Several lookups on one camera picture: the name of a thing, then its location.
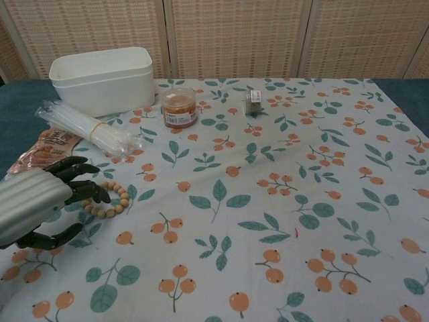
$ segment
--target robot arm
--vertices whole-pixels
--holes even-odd
[[[54,211],[76,201],[93,198],[110,203],[107,191],[93,181],[72,181],[84,173],[97,173],[87,158],[70,156],[44,169],[35,168],[0,183],[0,249],[16,243],[19,248],[52,250],[69,242],[83,225],[75,223],[63,232],[46,236],[34,232]]]

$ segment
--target tablecloth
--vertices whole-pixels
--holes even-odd
[[[157,80],[196,91],[198,123],[159,105],[107,121],[142,150],[82,176],[130,207],[75,203],[38,231],[83,231],[51,252],[0,253],[2,321],[425,321],[429,139],[369,79]],[[247,89],[263,111],[244,116]],[[112,203],[118,202],[115,195]]]

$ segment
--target orange jar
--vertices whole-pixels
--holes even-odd
[[[196,122],[193,89],[169,89],[161,94],[162,113],[167,127],[184,129]]]

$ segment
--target white plastic box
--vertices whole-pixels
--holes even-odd
[[[93,117],[138,109],[155,101],[152,59],[141,47],[57,58],[49,78],[64,102]]]

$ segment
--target robotic finger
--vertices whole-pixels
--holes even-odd
[[[51,237],[34,232],[54,211],[73,202],[93,198],[110,202],[106,190],[95,182],[71,181],[99,169],[85,164],[84,157],[71,156],[44,169],[34,168],[0,183],[0,249],[16,243],[19,248],[51,250],[69,242],[82,230],[75,223]]]

